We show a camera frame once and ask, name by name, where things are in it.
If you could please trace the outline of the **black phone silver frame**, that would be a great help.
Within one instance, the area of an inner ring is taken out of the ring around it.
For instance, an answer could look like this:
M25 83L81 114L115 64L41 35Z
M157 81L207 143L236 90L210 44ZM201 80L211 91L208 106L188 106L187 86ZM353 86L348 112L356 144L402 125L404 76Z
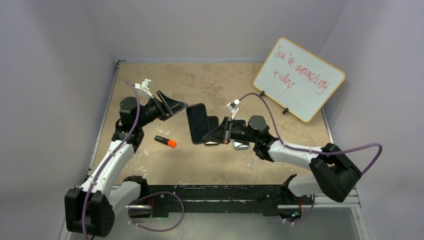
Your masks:
M209 130L212 131L219 127L219 118L217 116L208 116L207 117ZM208 141L204 143L205 146L216 146L219 145L217 142Z

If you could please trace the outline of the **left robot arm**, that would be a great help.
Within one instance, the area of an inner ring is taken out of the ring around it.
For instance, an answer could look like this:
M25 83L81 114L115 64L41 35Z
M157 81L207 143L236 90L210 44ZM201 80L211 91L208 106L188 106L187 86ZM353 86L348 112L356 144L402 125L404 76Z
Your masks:
M165 121L188 104L165 96L149 96L145 105L138 95L120 102L119 119L115 123L109 149L94 172L79 186L71 188L64 197L66 229L80 233L84 239L107 237L115 217L132 202L154 206L154 199L167 192L149 192L142 176L129 176L114 188L115 181L126 163L133 157L144 138L143 127L156 119Z

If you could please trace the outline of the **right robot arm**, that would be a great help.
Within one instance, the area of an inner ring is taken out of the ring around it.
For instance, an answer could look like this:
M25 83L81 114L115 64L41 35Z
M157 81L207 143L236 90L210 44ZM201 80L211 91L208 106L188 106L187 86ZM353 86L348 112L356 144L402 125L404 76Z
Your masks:
M291 175L283 184L280 196L288 204L306 195L323 194L342 203L362 177L361 171L333 143L300 151L301 145L289 146L270 134L263 116L254 115L247 123L225 117L219 127L203 136L207 142L229 144L230 141L252 143L255 155L269 162L287 163L311 171Z

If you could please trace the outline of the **black orange highlighter marker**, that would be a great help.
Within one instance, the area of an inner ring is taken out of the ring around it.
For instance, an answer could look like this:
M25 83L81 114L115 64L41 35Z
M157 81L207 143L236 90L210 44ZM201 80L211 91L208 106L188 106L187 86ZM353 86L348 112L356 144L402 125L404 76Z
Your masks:
M159 142L159 143L165 144L165 145L167 145L167 146L169 146L171 148L175 148L176 145L177 145L177 142L176 141L170 140L168 138L165 138L165 137L162 137L162 136L159 136L159 135L156 135L154 137L154 140L157 141L157 142Z

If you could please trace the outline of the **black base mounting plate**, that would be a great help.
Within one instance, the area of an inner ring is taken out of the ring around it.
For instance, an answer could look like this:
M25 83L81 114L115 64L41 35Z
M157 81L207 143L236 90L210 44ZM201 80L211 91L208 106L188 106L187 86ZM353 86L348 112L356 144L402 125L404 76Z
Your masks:
M154 218L170 213L260 214L264 217L299 218L311 196L296 197L286 185L144 185L130 202L132 209L152 210Z

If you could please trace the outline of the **whiteboard with red writing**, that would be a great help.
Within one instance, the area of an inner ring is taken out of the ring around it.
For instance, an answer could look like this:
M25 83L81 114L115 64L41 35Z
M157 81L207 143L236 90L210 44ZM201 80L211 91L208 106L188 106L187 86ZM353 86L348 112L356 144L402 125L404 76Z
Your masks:
M310 122L346 74L286 37L277 40L253 86L304 123Z

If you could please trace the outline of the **aluminium frame rail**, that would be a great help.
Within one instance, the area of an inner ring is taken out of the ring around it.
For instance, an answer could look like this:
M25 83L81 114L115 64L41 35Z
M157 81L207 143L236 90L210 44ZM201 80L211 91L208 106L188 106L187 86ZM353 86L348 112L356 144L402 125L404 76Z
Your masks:
M116 216L125 208L146 206L155 218L170 213L262 214L280 217L296 225L317 208L350 208L358 236L368 239L355 193L337 202L324 194L294 195L287 183L281 185L149 185L140 176L130 176L110 192L76 186L64 197L65 225L86 240L104 238L112 230Z

